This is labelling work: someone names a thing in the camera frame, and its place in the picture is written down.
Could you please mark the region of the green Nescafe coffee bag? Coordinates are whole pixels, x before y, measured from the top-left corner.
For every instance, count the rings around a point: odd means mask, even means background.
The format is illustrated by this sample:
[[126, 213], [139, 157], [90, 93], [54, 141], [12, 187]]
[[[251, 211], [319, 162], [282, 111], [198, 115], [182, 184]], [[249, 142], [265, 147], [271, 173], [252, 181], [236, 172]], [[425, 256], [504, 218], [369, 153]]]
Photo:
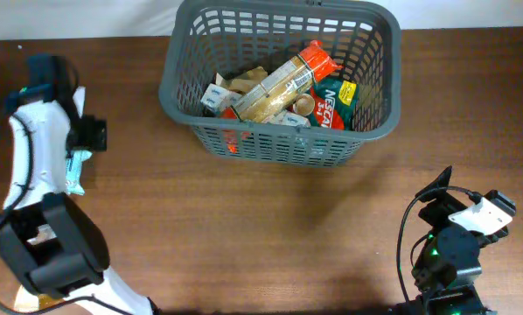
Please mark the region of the green Nescafe coffee bag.
[[348, 80], [325, 78], [307, 93], [314, 101], [310, 114], [302, 114], [311, 126], [352, 130], [354, 110], [359, 99], [359, 86]]

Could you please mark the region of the pink blue tissue multipack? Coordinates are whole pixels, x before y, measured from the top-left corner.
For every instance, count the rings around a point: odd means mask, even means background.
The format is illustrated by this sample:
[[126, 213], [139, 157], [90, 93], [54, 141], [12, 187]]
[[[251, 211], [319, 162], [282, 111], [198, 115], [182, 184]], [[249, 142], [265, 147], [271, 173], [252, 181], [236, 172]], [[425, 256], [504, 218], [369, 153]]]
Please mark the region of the pink blue tissue multipack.
[[[200, 102], [204, 106], [206, 116], [211, 115], [218, 118], [238, 120], [238, 116], [234, 113], [232, 105], [240, 98], [241, 94], [215, 84], [210, 84], [201, 97]], [[310, 127], [310, 121], [306, 117], [290, 112], [287, 109], [278, 114], [271, 115], [262, 122], [293, 127]]]

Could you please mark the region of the orange spaghetti packet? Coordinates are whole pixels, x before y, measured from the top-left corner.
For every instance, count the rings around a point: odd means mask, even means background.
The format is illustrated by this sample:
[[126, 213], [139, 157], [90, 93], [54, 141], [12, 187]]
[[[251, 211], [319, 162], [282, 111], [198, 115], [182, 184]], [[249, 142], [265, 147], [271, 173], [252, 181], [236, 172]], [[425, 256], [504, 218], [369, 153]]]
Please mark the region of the orange spaghetti packet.
[[342, 68], [321, 45], [321, 41], [312, 40], [299, 54], [279, 66], [235, 104], [230, 105], [229, 109], [225, 109], [220, 117], [241, 122], [268, 123], [278, 116], [299, 95]]

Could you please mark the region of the grey plastic basket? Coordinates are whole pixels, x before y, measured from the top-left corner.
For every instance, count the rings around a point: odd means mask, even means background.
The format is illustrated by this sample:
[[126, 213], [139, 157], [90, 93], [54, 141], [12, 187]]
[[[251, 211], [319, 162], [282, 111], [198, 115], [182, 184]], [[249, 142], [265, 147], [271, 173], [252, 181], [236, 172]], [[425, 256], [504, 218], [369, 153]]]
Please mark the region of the grey plastic basket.
[[[358, 86], [346, 130], [205, 115], [200, 100], [217, 74], [274, 71], [313, 40], [338, 63], [335, 77]], [[212, 154], [340, 165], [400, 121], [401, 28], [388, 9], [364, 1], [185, 1], [176, 14], [158, 97], [168, 117], [191, 127]]]

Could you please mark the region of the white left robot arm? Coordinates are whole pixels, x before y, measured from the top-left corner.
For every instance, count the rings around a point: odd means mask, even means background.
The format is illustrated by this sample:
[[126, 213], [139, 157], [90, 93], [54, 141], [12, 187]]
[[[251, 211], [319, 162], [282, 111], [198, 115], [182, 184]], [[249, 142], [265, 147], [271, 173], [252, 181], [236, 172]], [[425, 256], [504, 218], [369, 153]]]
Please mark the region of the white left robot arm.
[[84, 109], [85, 89], [63, 56], [27, 60], [29, 83], [5, 101], [13, 136], [0, 257], [33, 304], [30, 314], [78, 305], [91, 314], [158, 314], [110, 264], [101, 230], [75, 203], [69, 169], [107, 149], [107, 124]]

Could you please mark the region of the cream paper pouch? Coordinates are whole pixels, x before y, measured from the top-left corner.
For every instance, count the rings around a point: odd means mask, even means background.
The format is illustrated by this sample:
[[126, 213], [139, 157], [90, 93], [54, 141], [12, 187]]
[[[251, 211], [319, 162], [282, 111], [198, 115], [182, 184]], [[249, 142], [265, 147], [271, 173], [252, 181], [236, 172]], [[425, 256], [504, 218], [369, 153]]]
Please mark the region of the cream paper pouch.
[[244, 95], [267, 77], [268, 72], [262, 66], [258, 66], [229, 80], [224, 79], [217, 73], [214, 78], [214, 84], [232, 92]]

